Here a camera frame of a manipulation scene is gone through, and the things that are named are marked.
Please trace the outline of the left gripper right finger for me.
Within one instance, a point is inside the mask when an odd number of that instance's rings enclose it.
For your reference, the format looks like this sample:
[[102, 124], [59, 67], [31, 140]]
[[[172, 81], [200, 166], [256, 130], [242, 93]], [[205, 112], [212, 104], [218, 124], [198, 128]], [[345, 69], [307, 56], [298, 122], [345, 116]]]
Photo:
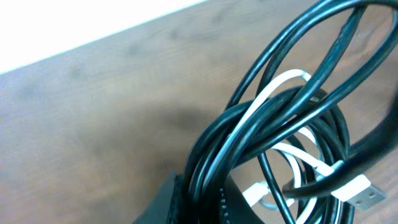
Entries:
[[220, 224], [264, 224], [253, 212], [231, 176], [227, 177], [219, 193]]

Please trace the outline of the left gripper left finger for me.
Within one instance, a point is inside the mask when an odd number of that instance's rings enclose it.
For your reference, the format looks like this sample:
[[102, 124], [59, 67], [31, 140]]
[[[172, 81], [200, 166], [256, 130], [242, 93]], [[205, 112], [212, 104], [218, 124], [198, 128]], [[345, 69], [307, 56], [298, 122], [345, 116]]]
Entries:
[[132, 224], [182, 223], [184, 199], [181, 188], [182, 174], [171, 172], [153, 201]]

